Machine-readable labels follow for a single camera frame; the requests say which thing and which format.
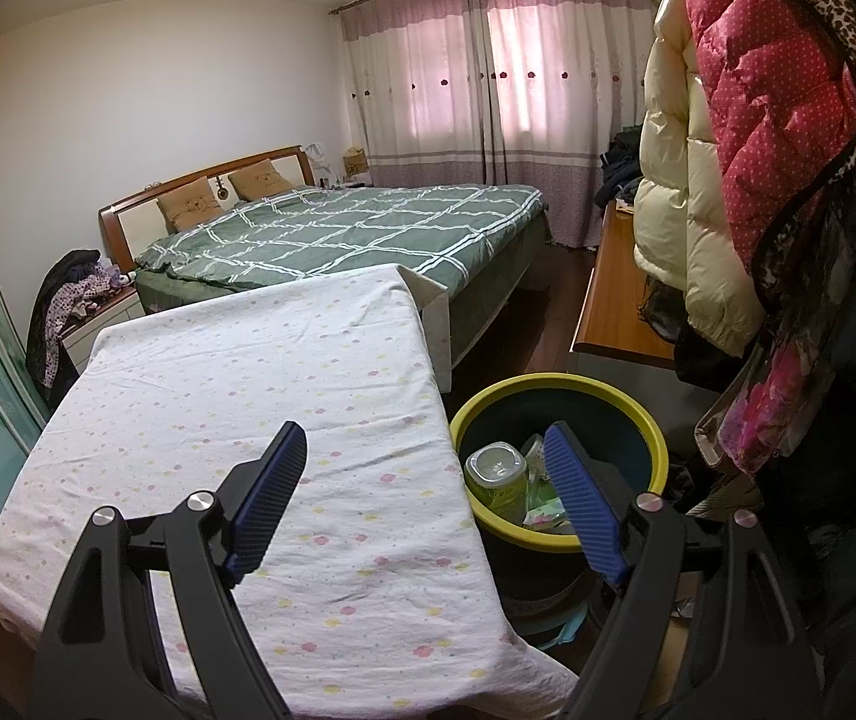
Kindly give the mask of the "green wet wipes pack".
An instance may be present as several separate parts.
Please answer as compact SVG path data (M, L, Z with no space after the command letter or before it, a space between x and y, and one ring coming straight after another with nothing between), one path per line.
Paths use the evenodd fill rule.
M527 463L525 515L522 525L534 532L564 532L569 527L569 518L546 469L543 437L532 436L528 439L522 454Z

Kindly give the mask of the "green white drink bottle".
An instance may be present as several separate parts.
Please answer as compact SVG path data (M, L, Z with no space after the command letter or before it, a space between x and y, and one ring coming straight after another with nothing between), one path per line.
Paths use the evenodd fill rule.
M527 460L507 442L475 450L464 463L468 489L488 511L512 525L527 513Z

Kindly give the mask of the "yellow rimmed trash bin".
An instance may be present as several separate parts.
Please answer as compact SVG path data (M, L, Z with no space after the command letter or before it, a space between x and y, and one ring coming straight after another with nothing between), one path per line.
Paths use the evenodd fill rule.
M471 397L450 423L460 460L494 442L543 439L546 469L574 523L597 523L608 546L624 507L667 484L667 440L654 416L597 379L540 372L501 380Z

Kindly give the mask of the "white dotted table cloth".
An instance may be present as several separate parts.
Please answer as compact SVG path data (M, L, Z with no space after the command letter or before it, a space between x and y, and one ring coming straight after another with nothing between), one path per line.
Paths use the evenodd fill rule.
M1 507L0 626L37 642L81 536L161 525L296 717L546 718L576 686L501 608L402 266L106 330Z

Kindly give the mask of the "floral pink garment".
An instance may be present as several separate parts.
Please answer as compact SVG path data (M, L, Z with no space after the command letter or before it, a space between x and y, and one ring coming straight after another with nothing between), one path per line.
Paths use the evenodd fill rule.
M803 403L812 363L802 344L789 341L763 361L755 349L745 367L695 426L707 465L732 463L753 476L766 461L788 454L789 431Z

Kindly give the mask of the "wooden low cabinet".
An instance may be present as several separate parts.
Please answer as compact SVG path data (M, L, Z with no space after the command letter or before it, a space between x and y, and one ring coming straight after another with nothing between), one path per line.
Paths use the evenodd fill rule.
M645 300L645 273L634 263L633 252L633 216L610 206L603 215L602 239L571 351L672 369L674 346L639 313Z

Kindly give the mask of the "white nightstand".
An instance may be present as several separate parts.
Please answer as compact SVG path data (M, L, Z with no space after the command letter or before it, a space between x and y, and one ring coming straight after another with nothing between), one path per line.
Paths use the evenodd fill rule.
M144 313L137 289L128 286L84 319L71 319L65 325L60 340L76 372L81 374L88 366L99 333L119 323L139 319Z

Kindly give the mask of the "cream puffer jacket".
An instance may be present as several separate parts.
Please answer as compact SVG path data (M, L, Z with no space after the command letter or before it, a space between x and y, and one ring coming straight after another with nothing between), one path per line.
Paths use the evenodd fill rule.
M680 291L700 337L738 358L758 333L763 309L725 218L717 143L684 0L660 0L644 104L634 262Z

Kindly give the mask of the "green plaid bed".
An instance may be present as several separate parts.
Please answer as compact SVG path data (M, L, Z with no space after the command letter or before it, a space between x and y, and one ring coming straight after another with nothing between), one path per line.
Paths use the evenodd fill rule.
M450 354L491 325L549 238L530 185L301 187L241 202L137 255L149 314L302 278L403 265L446 289Z

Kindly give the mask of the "clothes pile on nightstand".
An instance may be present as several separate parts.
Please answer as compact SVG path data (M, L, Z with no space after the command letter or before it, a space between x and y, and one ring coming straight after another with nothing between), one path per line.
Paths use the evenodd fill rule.
M70 250L42 280L29 321L26 367L50 411L80 377L62 340L65 330L89 319L130 285L127 273L91 249Z

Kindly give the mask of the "wooden headboard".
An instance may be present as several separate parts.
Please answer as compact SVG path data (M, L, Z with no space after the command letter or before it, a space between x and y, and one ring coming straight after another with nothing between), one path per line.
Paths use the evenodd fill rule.
M133 270L138 255L158 239L174 234L177 223L188 227L211 220L239 203L241 197L229 176L263 161L270 161L278 176L288 184L307 187L314 183L306 151L293 145L250 154L151 185L99 210L107 257L120 270Z

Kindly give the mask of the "left brown pillow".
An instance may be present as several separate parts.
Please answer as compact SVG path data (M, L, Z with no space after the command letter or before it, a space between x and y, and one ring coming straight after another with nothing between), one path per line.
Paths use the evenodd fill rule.
M158 197L158 208L171 232L184 232L208 223L223 213L206 177L174 188Z

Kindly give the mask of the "brown pillow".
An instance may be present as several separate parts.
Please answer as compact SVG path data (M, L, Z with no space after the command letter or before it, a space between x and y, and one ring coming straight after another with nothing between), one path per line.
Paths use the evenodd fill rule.
M208 223L223 213L206 177L174 188L158 197L158 208L171 232L184 232Z
M227 180L244 202L270 199L295 188L295 184L278 171L270 158L236 169L227 176Z

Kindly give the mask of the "right brown pillow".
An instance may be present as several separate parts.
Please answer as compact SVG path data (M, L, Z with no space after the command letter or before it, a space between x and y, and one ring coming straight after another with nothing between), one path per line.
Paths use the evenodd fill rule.
M227 180L244 202L270 199L295 188L295 184L278 171L270 158L236 169L227 176Z

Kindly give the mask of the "dark clothes pile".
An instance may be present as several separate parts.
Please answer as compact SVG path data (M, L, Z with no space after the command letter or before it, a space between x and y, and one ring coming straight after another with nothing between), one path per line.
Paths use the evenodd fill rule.
M605 210L617 200L633 205L642 177L641 132L640 125L623 128L611 138L608 149L602 154L602 185L594 195L594 205L599 210Z

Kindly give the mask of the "pink white curtain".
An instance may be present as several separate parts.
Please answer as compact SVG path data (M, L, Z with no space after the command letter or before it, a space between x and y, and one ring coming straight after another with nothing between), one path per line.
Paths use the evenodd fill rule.
M652 0L363 0L338 23L376 184L532 185L556 244L597 244L603 153L644 114Z

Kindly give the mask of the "red dotted quilted jacket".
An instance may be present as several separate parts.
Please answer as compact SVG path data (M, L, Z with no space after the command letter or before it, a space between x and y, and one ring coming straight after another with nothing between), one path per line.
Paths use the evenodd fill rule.
M735 252L856 166L856 0L684 0Z

